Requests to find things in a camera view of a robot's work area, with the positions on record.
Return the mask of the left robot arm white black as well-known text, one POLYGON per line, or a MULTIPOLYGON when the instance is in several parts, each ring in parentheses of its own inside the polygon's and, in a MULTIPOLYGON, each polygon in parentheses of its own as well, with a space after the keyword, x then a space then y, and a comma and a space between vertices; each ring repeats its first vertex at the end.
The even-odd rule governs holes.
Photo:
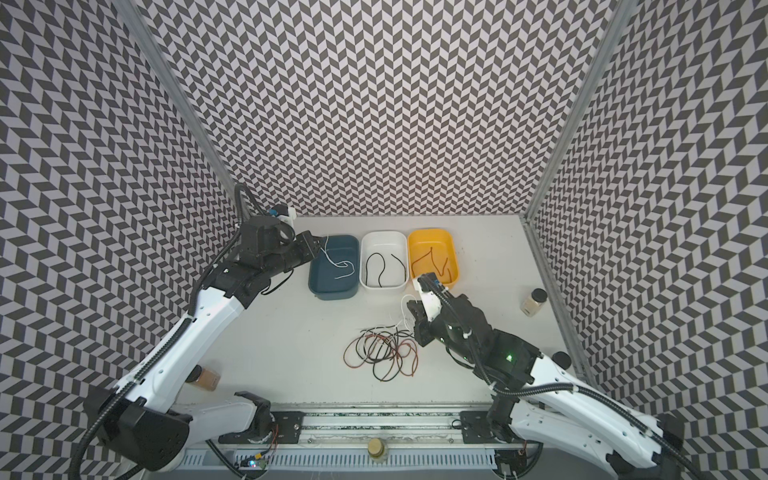
POLYGON ((179 321, 114 386, 89 391, 84 409, 90 425, 72 454, 69 478, 80 478, 93 441, 133 462, 126 479, 142 470, 170 470, 187 446, 224 435, 276 442, 270 402, 250 392, 188 411, 173 407, 203 355, 258 296, 272 291, 273 277, 289 276, 322 247, 321 238, 295 231, 294 208, 266 209, 242 183, 234 194, 239 228, 194 284, 179 321))

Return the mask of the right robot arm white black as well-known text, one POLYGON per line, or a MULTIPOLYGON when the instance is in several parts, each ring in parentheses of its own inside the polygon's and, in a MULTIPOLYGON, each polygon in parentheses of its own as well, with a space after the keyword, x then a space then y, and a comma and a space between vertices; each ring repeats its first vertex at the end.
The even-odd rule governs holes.
POLYGON ((706 478, 682 452, 683 422, 621 404, 571 375, 519 336, 492 327, 464 295, 453 295, 433 273, 413 281, 407 307, 416 342, 439 342, 490 390, 486 421, 492 436, 539 442, 586 460, 615 479, 706 478))

